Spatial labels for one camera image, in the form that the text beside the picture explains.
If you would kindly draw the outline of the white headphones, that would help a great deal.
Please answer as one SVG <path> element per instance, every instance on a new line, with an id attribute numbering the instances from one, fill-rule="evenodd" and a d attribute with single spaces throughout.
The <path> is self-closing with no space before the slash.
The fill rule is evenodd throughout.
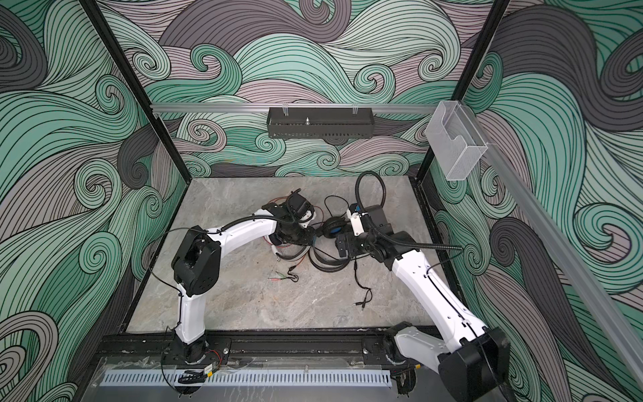
<path id="1" fill-rule="evenodd" d="M 284 219 L 282 219 L 282 213 L 278 211 L 278 205 L 279 204 L 274 204 L 274 206 L 270 209 L 271 213 L 273 213 L 274 216 L 276 216 L 276 218 L 280 219 L 280 221 L 278 221 L 277 224 L 281 223 L 281 222 L 285 222 Z M 315 209 L 316 209 L 316 217 L 315 217 L 315 219 L 313 219 L 311 227 L 313 227 L 313 229 L 316 231 L 316 228 L 314 227 L 314 224 L 316 224 L 319 221 L 321 216 L 317 213 L 317 208 L 316 207 L 315 207 Z M 271 243 L 272 251 L 274 252 L 274 254 L 279 259 L 284 260 L 284 261 L 293 261 L 293 260 L 296 260 L 298 258 L 301 258 L 302 256 L 304 256 L 304 254 L 306 254 L 308 252 L 308 250 L 312 246 L 312 244 L 310 246 L 291 246 L 291 245 L 276 246 L 276 245 L 273 244 L 273 234 L 268 235 L 266 239 Z"/>

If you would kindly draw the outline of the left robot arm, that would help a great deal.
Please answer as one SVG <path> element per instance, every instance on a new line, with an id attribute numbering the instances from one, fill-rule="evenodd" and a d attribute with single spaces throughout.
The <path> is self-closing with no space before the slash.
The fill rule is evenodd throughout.
<path id="1" fill-rule="evenodd" d="M 206 351 L 205 294 L 219 281 L 222 259 L 259 238 L 272 246 L 301 246 L 307 253 L 313 243 L 315 207 L 298 190 L 281 203 L 269 202 L 254 214 L 219 228 L 188 230 L 172 259 L 173 279 L 179 292 L 175 344 L 185 359 L 194 362 Z"/>

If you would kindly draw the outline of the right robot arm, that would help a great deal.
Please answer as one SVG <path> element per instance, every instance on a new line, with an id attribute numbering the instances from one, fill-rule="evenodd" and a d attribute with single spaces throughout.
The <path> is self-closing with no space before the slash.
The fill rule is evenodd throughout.
<path id="1" fill-rule="evenodd" d="M 385 265 L 428 313 L 439 335 L 431 336 L 410 324 L 389 335 L 392 360 L 414 360 L 434 371 L 456 401 L 476 401 L 496 390 L 505 401 L 516 399 L 508 385 L 511 345 L 500 328 L 491 328 L 451 291 L 425 251 L 455 251 L 459 246 L 421 243 L 407 232 L 394 232 L 383 208 L 386 199 L 365 206 L 360 193 L 368 174 L 358 176 L 355 204 L 348 208 L 350 227 L 343 249 L 351 258 L 370 256 Z"/>

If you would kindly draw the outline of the black blue headphones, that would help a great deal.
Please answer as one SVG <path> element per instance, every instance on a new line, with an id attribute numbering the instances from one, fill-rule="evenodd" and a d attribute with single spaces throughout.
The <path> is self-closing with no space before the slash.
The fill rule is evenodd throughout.
<path id="1" fill-rule="evenodd" d="M 343 216 L 333 216 L 319 224 L 316 234 L 308 251 L 311 264 L 323 273 L 337 273 L 348 265 L 348 258 L 341 256 L 335 240 L 348 225 Z"/>

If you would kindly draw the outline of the clear plastic wall bin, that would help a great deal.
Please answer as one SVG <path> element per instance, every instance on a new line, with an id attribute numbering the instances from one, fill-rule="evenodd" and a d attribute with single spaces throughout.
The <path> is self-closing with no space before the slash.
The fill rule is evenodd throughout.
<path id="1" fill-rule="evenodd" d="M 466 180 L 488 149 L 475 113 L 458 100 L 438 104 L 425 136 L 450 182 Z"/>

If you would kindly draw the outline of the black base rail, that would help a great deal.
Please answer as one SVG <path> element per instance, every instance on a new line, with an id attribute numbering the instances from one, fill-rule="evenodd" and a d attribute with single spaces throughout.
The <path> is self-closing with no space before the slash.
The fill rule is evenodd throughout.
<path id="1" fill-rule="evenodd" d="M 348 358 L 392 365 L 405 358 L 395 347 L 392 328 L 313 328 L 208 330 L 189 346 L 173 332 L 107 336 L 101 357 L 163 357 L 172 364 L 230 363 L 250 358 Z"/>

